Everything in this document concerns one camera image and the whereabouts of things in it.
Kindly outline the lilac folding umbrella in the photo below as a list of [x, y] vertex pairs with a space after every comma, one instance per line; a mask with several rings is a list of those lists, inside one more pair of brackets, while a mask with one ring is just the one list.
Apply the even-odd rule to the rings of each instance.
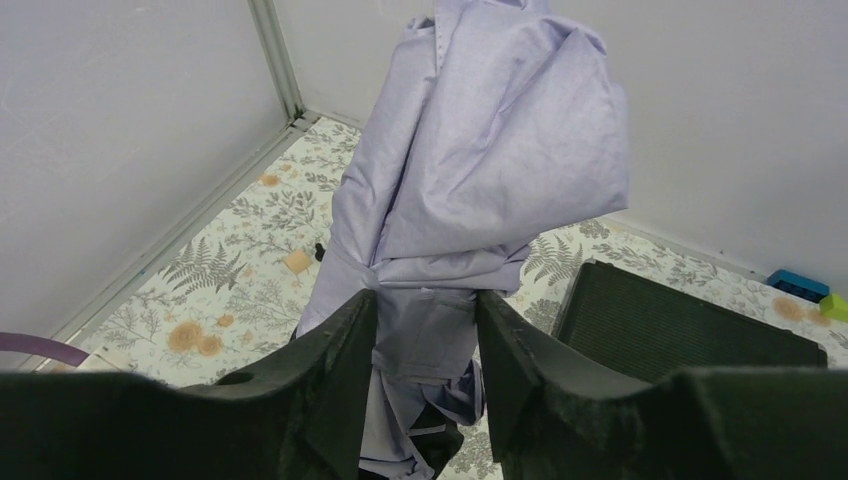
[[456, 454], [484, 407], [478, 293], [515, 293], [538, 235], [626, 207], [626, 120], [603, 40], [543, 1], [439, 1], [407, 26], [297, 327], [377, 296], [359, 478], [433, 479]]

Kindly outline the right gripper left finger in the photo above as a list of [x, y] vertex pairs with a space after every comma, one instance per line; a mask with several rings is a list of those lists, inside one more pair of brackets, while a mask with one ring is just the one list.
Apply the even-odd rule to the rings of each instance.
[[213, 384], [127, 372], [1, 378], [5, 479], [354, 479], [377, 298]]

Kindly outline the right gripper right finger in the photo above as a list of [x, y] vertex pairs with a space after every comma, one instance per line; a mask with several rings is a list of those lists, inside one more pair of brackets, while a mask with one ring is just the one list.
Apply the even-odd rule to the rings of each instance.
[[476, 322], [493, 459], [507, 479], [843, 479], [847, 374], [684, 368], [650, 384], [528, 323]]

